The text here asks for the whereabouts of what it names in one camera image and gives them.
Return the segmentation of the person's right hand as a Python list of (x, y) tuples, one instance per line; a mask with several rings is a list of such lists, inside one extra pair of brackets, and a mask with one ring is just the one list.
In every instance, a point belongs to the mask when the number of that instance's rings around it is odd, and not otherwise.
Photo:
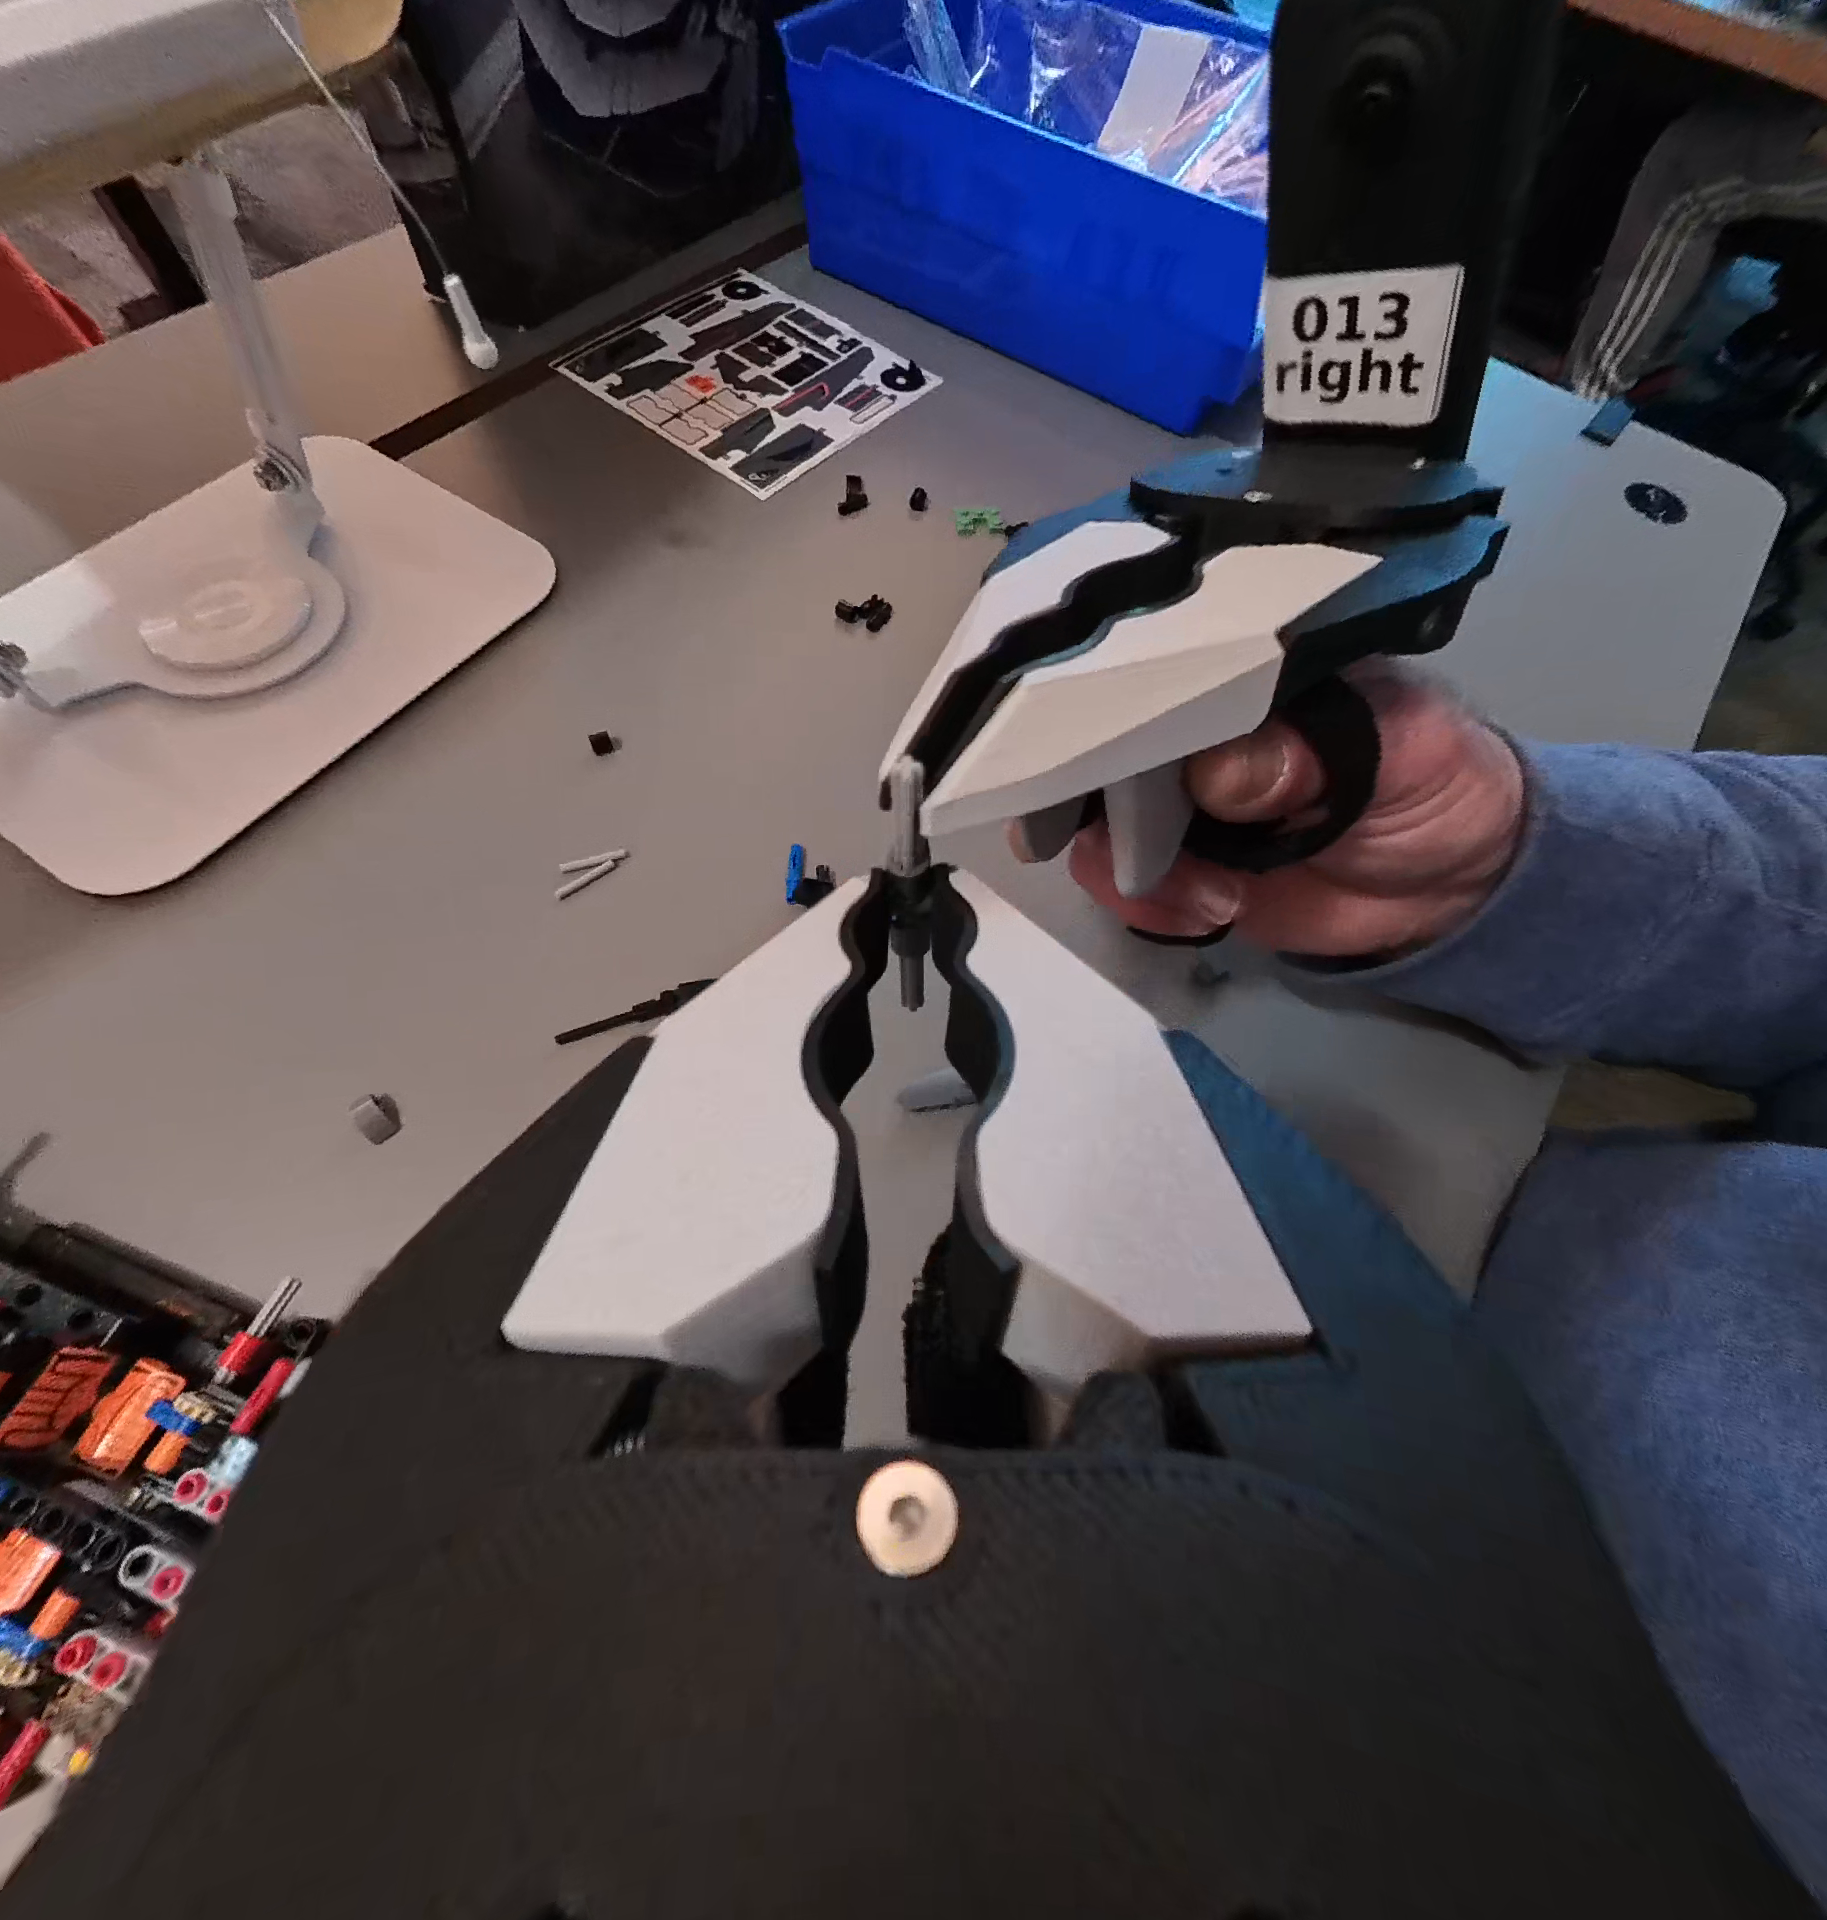
[(1525, 827), (1525, 773), (1503, 732), (1453, 689), (1370, 660), (1351, 684), (1381, 732), (1378, 789), (1327, 851), (1273, 871), (1178, 853), (1143, 894), (1116, 889), (1108, 823), (1082, 830), (1068, 875), (1151, 939), (1234, 933), (1298, 962), (1384, 962), (1474, 920), (1509, 875)]

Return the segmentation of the person's right forearm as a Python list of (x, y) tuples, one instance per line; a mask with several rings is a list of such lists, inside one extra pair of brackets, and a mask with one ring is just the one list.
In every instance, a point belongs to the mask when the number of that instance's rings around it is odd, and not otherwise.
[(1827, 1147), (1827, 757), (1519, 745), (1509, 875), (1367, 981), (1543, 1060), (1669, 1068)]

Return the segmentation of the partly built lego model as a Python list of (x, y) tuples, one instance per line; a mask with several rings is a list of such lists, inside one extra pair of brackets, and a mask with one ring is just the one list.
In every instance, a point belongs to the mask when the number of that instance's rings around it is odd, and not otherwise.
[(335, 1331), (0, 1202), (0, 1810), (84, 1777)]

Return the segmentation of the clear plastic parts bags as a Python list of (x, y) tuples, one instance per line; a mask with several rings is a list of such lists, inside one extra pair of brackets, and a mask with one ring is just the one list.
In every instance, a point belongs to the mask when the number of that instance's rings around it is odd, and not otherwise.
[(1120, 3), (904, 3), (910, 70), (933, 89), (1151, 181), (1264, 213), (1271, 55), (1225, 27)]

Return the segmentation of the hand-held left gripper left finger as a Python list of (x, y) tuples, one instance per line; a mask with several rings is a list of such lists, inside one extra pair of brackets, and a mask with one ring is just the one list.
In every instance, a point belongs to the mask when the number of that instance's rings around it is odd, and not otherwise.
[(839, 1447), (866, 1300), (845, 1099), (874, 1068), (890, 883), (849, 878), (663, 1018), (504, 1313), (536, 1354), (643, 1358)]

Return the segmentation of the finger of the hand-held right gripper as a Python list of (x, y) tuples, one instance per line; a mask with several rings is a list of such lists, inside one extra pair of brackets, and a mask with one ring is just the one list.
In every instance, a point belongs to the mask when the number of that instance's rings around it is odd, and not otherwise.
[(1287, 626), (1384, 571), (1338, 542), (1238, 542), (1175, 602), (1109, 622), (1091, 649), (1034, 667), (926, 797), (926, 835), (1005, 823), (1138, 779), (1255, 729)]
[(993, 728), (1024, 679), (1091, 649), (1122, 614), (1180, 600), (1206, 559), (1198, 524), (1141, 514), (1059, 514), (1032, 524), (972, 592), (942, 658), (879, 760), (879, 800), (903, 760), (926, 797)]

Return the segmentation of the black striped jacket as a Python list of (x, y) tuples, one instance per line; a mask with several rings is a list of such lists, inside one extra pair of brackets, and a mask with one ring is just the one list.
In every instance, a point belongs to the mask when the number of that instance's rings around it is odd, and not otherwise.
[(1827, 104), (1703, 103), (1660, 132), (1622, 201), (1562, 383), (1628, 393), (1738, 225), (1827, 225)]

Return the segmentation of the white book stand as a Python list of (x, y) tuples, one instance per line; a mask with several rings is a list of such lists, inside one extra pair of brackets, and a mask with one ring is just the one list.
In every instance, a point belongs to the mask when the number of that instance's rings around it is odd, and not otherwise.
[(253, 459), (0, 592), (0, 835), (163, 889), (558, 585), (541, 540), (311, 435), (212, 142), (367, 67), (400, 3), (0, 3), (0, 220), (164, 165)]

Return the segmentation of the blue plastic bin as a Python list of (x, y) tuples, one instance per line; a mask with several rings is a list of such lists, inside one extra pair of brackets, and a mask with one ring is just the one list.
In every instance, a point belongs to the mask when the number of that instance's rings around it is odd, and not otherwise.
[(903, 3), (781, 22), (813, 263), (1188, 435), (1263, 373), (1264, 213), (910, 70)]

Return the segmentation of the dark grey lego connector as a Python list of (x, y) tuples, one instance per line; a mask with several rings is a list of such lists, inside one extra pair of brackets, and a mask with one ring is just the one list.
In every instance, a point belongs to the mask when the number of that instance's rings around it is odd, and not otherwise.
[(933, 950), (933, 889), (935, 870), (926, 851), (894, 853), (887, 878), (887, 939), (898, 965), (903, 1005), (926, 1005), (926, 960)]

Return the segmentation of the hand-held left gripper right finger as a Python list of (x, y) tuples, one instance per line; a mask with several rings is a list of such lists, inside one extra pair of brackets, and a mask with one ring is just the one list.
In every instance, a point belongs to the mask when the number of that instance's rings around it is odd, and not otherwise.
[(1162, 1025), (966, 871), (929, 894), (972, 1092), (907, 1307), (910, 1436), (1032, 1443), (1096, 1376), (1298, 1354), (1312, 1316)]

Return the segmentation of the black lego axle with connector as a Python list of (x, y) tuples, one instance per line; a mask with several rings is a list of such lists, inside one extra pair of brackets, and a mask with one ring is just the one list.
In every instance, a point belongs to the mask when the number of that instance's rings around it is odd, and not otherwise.
[(606, 1011), (600, 1018), (590, 1021), (577, 1021), (572, 1028), (563, 1028), (554, 1035), (558, 1045), (572, 1045), (572, 1042), (586, 1042), (590, 1036), (603, 1036), (611, 1030), (625, 1030), (625, 1028), (643, 1028), (663, 1018), (671, 1018), (674, 1011), (682, 1011), (692, 998), (705, 994), (714, 985), (712, 974), (701, 974), (701, 978), (687, 978), (679, 981), (671, 989), (663, 989), (653, 998), (643, 998), (625, 1008)]

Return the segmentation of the lego sticker sheet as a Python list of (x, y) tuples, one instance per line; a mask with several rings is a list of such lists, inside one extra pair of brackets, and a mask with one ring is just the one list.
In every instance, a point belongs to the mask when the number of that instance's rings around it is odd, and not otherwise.
[(946, 383), (756, 269), (724, 269), (549, 365), (756, 496), (849, 455)]

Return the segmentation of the red orange object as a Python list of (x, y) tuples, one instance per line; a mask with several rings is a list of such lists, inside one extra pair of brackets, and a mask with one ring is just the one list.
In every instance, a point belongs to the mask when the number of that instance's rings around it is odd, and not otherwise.
[(0, 385), (104, 342), (93, 315), (0, 231)]

